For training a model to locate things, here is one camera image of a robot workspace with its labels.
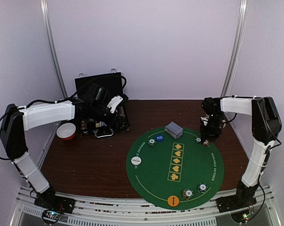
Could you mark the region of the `blue small blind button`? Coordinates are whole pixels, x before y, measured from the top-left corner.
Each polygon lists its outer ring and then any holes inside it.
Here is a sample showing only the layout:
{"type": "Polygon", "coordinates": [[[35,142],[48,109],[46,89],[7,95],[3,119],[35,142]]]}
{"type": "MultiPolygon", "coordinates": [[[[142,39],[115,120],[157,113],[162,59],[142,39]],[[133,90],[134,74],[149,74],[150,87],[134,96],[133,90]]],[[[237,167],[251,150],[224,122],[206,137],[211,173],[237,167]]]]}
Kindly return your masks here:
{"type": "Polygon", "coordinates": [[[165,137],[163,135],[161,135],[161,134],[158,134],[158,135],[155,136],[155,140],[157,142],[162,142],[162,141],[165,140],[165,137]]]}

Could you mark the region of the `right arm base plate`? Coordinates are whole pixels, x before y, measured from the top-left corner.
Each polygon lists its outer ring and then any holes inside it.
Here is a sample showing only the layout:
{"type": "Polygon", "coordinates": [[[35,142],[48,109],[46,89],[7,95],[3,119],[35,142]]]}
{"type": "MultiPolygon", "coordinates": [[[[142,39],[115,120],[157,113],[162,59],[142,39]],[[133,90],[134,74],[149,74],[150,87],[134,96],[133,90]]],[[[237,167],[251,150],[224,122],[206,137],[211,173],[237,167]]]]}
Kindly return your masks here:
{"type": "Polygon", "coordinates": [[[250,204],[256,203],[255,197],[238,198],[236,195],[224,196],[216,200],[220,213],[246,208],[250,204]]]}

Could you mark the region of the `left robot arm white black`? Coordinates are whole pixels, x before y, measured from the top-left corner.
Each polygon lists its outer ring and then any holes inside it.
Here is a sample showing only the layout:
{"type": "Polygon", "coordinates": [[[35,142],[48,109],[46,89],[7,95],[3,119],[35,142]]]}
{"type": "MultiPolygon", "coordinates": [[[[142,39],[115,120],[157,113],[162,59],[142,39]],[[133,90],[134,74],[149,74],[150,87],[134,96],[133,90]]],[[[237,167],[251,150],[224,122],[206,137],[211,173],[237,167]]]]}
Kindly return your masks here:
{"type": "Polygon", "coordinates": [[[0,141],[5,157],[25,178],[48,209],[59,204],[56,191],[37,166],[29,149],[43,129],[53,129],[58,122],[71,123],[76,132],[90,132],[98,137],[127,129],[124,103],[124,78],[107,82],[83,83],[72,95],[59,100],[36,99],[24,105],[9,104],[0,117],[0,141]]]}

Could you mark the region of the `white dealer button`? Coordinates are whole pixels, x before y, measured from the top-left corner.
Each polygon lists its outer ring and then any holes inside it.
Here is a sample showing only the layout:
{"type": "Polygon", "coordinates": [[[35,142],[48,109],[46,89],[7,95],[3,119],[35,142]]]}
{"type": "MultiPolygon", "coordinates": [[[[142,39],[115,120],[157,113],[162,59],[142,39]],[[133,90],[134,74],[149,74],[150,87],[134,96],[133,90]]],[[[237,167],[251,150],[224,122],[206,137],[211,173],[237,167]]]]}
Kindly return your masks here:
{"type": "Polygon", "coordinates": [[[134,165],[134,166],[138,166],[141,164],[142,159],[139,156],[134,156],[131,158],[130,162],[134,165]]]}

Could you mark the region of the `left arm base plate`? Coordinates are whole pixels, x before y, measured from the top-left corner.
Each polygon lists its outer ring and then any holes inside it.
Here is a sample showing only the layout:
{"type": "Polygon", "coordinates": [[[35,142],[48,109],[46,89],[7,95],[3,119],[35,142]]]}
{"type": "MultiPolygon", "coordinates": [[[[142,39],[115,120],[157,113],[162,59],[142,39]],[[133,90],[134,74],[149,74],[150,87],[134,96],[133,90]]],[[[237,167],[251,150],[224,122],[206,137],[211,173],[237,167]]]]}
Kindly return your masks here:
{"type": "Polygon", "coordinates": [[[45,203],[40,198],[36,198],[34,204],[36,206],[55,210],[60,213],[72,214],[75,206],[75,199],[55,196],[54,201],[52,201],[51,203],[50,201],[45,203]]]}

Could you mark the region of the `green twenty chip stack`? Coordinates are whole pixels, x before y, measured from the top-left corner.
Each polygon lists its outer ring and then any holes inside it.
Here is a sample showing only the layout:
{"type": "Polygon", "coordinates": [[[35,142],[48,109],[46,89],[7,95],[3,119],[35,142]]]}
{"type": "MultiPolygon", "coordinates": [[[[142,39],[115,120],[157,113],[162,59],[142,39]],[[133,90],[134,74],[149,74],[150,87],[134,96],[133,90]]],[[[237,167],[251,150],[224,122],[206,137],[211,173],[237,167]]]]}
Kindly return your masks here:
{"type": "Polygon", "coordinates": [[[156,143],[156,140],[153,139],[153,138],[148,140],[148,144],[149,144],[150,146],[154,146],[155,143],[156,143]]]}

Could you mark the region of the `orange big blind button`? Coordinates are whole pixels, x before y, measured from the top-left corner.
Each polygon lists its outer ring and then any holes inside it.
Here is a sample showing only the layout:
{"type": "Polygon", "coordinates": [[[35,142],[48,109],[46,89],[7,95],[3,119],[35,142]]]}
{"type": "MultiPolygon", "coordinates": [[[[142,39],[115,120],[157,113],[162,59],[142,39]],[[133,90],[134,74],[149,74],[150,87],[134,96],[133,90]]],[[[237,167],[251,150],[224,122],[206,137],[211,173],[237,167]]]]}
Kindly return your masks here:
{"type": "Polygon", "coordinates": [[[167,204],[171,207],[177,207],[179,205],[179,198],[175,195],[171,195],[167,199],[167,204]]]}

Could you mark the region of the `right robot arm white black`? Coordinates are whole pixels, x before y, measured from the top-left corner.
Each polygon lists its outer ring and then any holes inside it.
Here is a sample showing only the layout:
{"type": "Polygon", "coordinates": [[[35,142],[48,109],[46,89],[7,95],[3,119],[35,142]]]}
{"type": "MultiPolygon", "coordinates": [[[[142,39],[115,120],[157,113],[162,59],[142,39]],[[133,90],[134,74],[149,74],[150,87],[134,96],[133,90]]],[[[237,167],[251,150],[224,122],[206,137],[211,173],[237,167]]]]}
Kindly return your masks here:
{"type": "Polygon", "coordinates": [[[222,134],[225,113],[248,115],[252,120],[253,150],[245,173],[238,182],[232,203],[242,208],[254,196],[260,176],[268,164],[270,151],[281,145],[282,129],[279,113],[272,97],[207,97],[201,103],[206,117],[201,118],[200,140],[203,145],[222,134]]]}

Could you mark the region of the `deck of cards clear box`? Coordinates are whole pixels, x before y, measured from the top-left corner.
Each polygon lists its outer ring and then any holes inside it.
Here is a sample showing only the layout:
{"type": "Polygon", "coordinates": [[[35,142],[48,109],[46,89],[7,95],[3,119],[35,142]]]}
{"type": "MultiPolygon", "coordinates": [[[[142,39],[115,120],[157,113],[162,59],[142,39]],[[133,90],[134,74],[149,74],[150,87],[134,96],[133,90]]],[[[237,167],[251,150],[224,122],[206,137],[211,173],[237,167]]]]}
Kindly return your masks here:
{"type": "Polygon", "coordinates": [[[179,138],[183,134],[183,128],[173,121],[164,127],[164,131],[166,131],[174,139],[179,138]]]}

